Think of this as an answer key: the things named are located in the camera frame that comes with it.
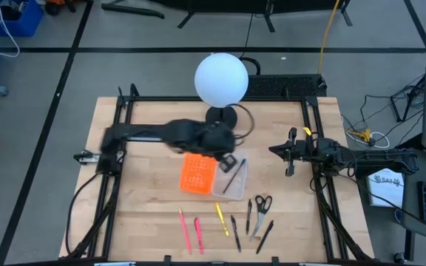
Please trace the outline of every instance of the blue bin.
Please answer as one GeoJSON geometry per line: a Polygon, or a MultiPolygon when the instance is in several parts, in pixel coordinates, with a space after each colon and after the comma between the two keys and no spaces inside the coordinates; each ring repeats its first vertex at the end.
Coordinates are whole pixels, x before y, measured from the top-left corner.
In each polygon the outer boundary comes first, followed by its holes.
{"type": "MultiPolygon", "coordinates": [[[[27,2],[27,6],[18,21],[4,21],[7,30],[13,37],[30,37],[36,33],[37,27],[42,20],[44,14],[36,0],[13,0],[20,4],[23,1],[27,2]]],[[[0,24],[0,36],[7,36],[0,24]]]]}

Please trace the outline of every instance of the orange mesh basket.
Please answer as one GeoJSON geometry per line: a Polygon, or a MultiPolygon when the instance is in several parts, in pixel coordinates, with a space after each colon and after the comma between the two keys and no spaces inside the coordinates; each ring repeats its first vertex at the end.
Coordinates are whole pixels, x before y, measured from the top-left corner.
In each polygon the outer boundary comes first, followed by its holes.
{"type": "Polygon", "coordinates": [[[185,154],[180,189],[198,194],[210,194],[218,162],[200,154],[185,154]]]}

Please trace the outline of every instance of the wooden tabletop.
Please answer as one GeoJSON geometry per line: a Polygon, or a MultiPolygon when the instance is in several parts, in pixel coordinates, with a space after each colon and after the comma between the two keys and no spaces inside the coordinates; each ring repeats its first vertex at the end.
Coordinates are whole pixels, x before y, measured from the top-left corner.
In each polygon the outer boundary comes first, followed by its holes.
{"type": "MultiPolygon", "coordinates": [[[[99,98],[87,141],[87,149],[97,151],[104,129],[112,124],[115,98],[99,98]]],[[[285,163],[268,151],[269,146],[282,144],[292,126],[301,129],[302,110],[299,103],[243,102],[255,119],[255,129],[240,147],[248,156],[248,179],[241,201],[221,197],[190,194],[179,189],[183,155],[173,153],[162,143],[128,143],[121,189],[115,216],[109,260],[162,261],[171,255],[172,261],[270,262],[278,256],[281,262],[326,262],[322,229],[315,193],[309,188],[312,178],[310,163],[295,163],[295,175],[285,176],[285,163]],[[252,199],[251,235],[257,221],[256,195],[271,195],[271,209],[256,239],[246,236],[248,199],[252,199]],[[214,203],[219,202],[230,232],[230,215],[237,221],[242,252],[237,250],[234,234],[226,236],[218,219],[214,203]],[[186,249],[178,208],[183,209],[193,252],[186,249]],[[199,253],[194,218],[200,220],[205,252],[199,253]],[[256,249],[268,224],[274,227],[259,254],[256,249]]],[[[203,102],[135,103],[131,123],[165,123],[178,118],[203,120],[208,106],[203,102]]],[[[336,98],[319,98],[319,110],[326,137],[346,145],[336,98]]],[[[236,133],[246,133],[250,121],[238,109],[236,133]]],[[[298,130],[297,139],[305,132],[298,130]]],[[[95,172],[95,165],[82,166],[77,188],[95,172]]],[[[335,177],[335,189],[342,223],[361,248],[373,256],[368,227],[356,184],[335,177]]],[[[93,222],[101,178],[88,185],[78,196],[72,212],[70,247],[73,249],[93,222]]],[[[98,240],[98,255],[105,229],[98,240]]],[[[339,257],[336,234],[330,226],[335,257],[339,257]]],[[[66,254],[62,245],[61,256],[66,254]]]]}

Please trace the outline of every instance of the white paper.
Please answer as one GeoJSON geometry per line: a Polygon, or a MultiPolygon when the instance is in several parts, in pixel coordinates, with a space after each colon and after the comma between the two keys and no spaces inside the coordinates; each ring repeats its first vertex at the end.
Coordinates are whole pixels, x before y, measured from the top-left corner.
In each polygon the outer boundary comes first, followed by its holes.
{"type": "MultiPolygon", "coordinates": [[[[402,207],[402,198],[404,196],[404,178],[402,174],[391,171],[387,168],[382,169],[368,176],[369,191],[379,197],[382,197],[398,207],[402,207]]],[[[393,207],[387,202],[369,195],[372,206],[393,207]]]]}

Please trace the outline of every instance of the pink pen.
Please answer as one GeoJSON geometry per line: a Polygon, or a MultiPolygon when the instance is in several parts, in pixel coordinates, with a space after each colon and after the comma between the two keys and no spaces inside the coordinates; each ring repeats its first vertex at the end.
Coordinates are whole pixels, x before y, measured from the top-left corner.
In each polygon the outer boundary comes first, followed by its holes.
{"type": "Polygon", "coordinates": [[[188,248],[189,253],[192,254],[192,246],[190,245],[189,233],[186,230],[185,219],[183,218],[182,208],[178,209],[178,213],[180,214],[180,221],[182,221],[183,235],[185,236],[186,248],[188,248]]]}
{"type": "Polygon", "coordinates": [[[200,254],[203,254],[203,241],[201,240],[201,227],[200,220],[198,220],[198,217],[195,218],[195,230],[197,231],[198,235],[198,245],[200,246],[200,254]]]}

